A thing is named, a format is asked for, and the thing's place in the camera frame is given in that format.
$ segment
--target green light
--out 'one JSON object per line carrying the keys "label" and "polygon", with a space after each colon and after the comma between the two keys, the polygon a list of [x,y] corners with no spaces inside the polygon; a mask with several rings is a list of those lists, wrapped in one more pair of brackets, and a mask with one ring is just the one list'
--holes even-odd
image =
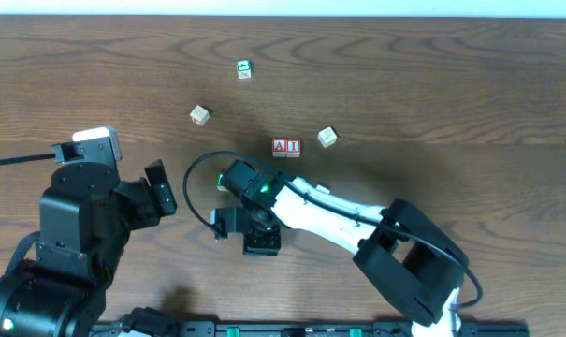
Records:
{"label": "green light", "polygon": [[4,321],[2,322],[2,329],[12,330],[14,329],[14,323],[12,323],[12,321],[9,320],[8,318],[5,318]]}

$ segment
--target cable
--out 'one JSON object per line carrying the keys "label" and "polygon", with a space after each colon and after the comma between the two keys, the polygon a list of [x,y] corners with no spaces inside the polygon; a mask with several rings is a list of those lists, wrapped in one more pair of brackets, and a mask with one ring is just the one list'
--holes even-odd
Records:
{"label": "cable", "polygon": [[30,162],[30,161],[36,161],[36,160],[53,159],[55,157],[56,157],[56,154],[35,154],[35,155],[27,155],[27,156],[22,156],[22,157],[0,159],[0,166],[10,165],[10,164],[26,163],[26,162]]}
{"label": "cable", "polygon": [[261,168],[265,171],[273,172],[274,170],[271,167],[269,167],[268,165],[262,163],[261,161],[251,157],[250,155],[242,154],[242,153],[235,152],[235,151],[217,151],[217,152],[213,152],[213,153],[209,153],[209,154],[204,154],[204,155],[200,156],[198,159],[196,159],[196,161],[194,161],[191,164],[191,166],[187,169],[184,177],[182,178],[182,195],[185,198],[185,202],[187,203],[187,207],[189,207],[189,210],[191,211],[191,213],[193,215],[195,215],[197,220],[199,220],[199,222],[201,222],[204,226],[215,231],[219,235],[224,235],[225,233],[222,233],[220,228],[213,226],[211,223],[209,223],[203,217],[201,217],[201,215],[199,215],[199,213],[196,211],[196,208],[193,207],[193,205],[191,204],[191,200],[189,199],[189,194],[187,193],[187,181],[189,180],[189,175],[191,174],[191,171],[197,166],[197,164],[201,163],[202,161],[204,161],[208,158],[219,156],[219,155],[236,156],[238,158],[241,158],[243,160],[250,162],[251,164],[256,165],[257,167],[259,167],[259,168]]}
{"label": "cable", "polygon": [[[268,165],[260,162],[259,160],[255,159],[255,158],[253,158],[253,157],[251,157],[247,154],[242,154],[242,153],[238,153],[238,152],[234,152],[234,151],[218,151],[218,152],[213,152],[213,153],[209,153],[209,154],[204,154],[204,155],[200,156],[195,162],[193,162],[193,164],[191,164],[191,166],[185,172],[184,178],[182,179],[182,194],[185,198],[185,202],[187,203],[189,210],[191,210],[191,213],[203,225],[207,226],[211,230],[216,231],[218,234],[222,234],[222,233],[219,233],[219,231],[220,231],[219,228],[216,228],[215,226],[210,224],[208,221],[206,221],[204,218],[202,218],[201,215],[199,215],[199,213],[196,211],[195,207],[193,207],[193,205],[191,204],[191,200],[189,199],[189,195],[187,193],[187,181],[189,179],[189,175],[191,174],[191,171],[195,168],[195,166],[197,166],[197,164],[201,163],[202,161],[204,161],[208,158],[218,156],[218,155],[232,155],[232,156],[242,158],[242,159],[247,160],[250,163],[260,167],[261,169],[264,169],[264,170],[270,172],[270,173],[273,172],[274,170],[271,167],[269,167]],[[337,215],[346,217],[348,219],[352,219],[352,220],[355,220],[357,222],[367,224],[367,225],[371,225],[371,226],[380,228],[381,230],[385,230],[387,232],[390,232],[390,233],[393,233],[393,234],[396,234],[396,235],[400,235],[402,237],[414,240],[415,242],[422,243],[426,247],[428,247],[429,249],[437,252],[441,256],[448,259],[450,262],[454,263],[461,271],[463,271],[466,275],[468,275],[468,278],[470,278],[470,280],[472,281],[474,287],[476,288],[476,298],[474,300],[469,300],[467,302],[455,304],[455,305],[452,306],[452,310],[457,311],[459,309],[469,308],[469,307],[472,307],[473,305],[476,305],[478,302],[480,302],[482,300],[483,295],[484,295],[484,290],[482,289],[482,285],[480,284],[480,281],[478,281],[478,278],[476,277],[476,275],[463,262],[457,260],[454,256],[445,252],[442,248],[438,247],[434,243],[429,242],[425,239],[422,239],[422,238],[420,238],[420,237],[418,237],[418,236],[416,236],[416,235],[414,235],[414,234],[412,234],[412,233],[410,233],[406,230],[402,230],[399,227],[380,226],[381,224],[376,222],[376,221],[365,219],[363,217],[360,217],[359,215],[346,213],[346,212],[337,210],[335,208],[332,208],[332,207],[326,205],[325,203],[323,203],[321,201],[318,201],[316,199],[311,198],[308,194],[302,193],[301,191],[299,191],[294,185],[292,185],[288,181],[285,182],[285,186],[287,188],[289,188],[291,191],[293,191],[295,194],[297,194],[298,196],[302,197],[304,200],[311,202],[312,204],[316,205],[317,207],[320,207],[320,208],[322,208],[326,211],[329,211],[329,212],[333,212]]]}

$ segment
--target wooden table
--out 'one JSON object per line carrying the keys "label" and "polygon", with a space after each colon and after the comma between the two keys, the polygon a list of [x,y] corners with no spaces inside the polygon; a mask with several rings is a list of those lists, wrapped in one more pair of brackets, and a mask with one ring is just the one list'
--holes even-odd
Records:
{"label": "wooden table", "polygon": [[[241,59],[250,80],[237,78]],[[198,104],[213,111],[203,128],[188,117]],[[398,315],[348,252],[312,234],[285,231],[275,258],[243,256],[239,237],[215,242],[183,205],[181,178],[230,149],[344,198],[410,200],[483,283],[464,314],[566,336],[566,21],[0,17],[0,157],[47,153],[98,125],[120,132],[123,179],[162,158],[180,204],[134,233],[103,318],[136,306],[223,320]],[[340,137],[323,149],[329,125]],[[303,154],[271,158],[273,137],[301,138]],[[229,163],[192,175],[206,216],[236,202],[214,187]],[[38,228],[55,169],[0,168],[0,275]]]}

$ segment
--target wood grain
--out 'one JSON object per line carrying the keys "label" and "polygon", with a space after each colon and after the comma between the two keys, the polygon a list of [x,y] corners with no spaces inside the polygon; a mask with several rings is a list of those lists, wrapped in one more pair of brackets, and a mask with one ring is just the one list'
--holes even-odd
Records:
{"label": "wood grain", "polygon": [[[252,60],[248,81],[239,59]],[[197,104],[213,110],[204,128],[188,118]],[[566,336],[566,21],[0,16],[0,157],[97,125],[119,130],[126,180],[162,158],[180,186],[195,158],[230,149],[345,198],[407,198],[470,257],[486,297],[465,314]],[[329,125],[340,138],[324,150]],[[301,158],[270,158],[279,136],[303,139]],[[227,164],[192,176],[203,214],[235,202],[213,188]],[[0,168],[0,275],[38,227],[55,169]],[[146,305],[241,320],[397,315],[339,247],[284,232],[278,257],[248,258],[184,206],[133,235],[108,297],[106,319]]]}

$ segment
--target white backdrop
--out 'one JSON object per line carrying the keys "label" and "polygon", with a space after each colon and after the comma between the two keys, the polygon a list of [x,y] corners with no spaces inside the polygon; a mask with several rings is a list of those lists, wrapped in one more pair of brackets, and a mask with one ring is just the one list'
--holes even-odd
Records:
{"label": "white backdrop", "polygon": [[566,18],[566,0],[0,0],[0,14]]}

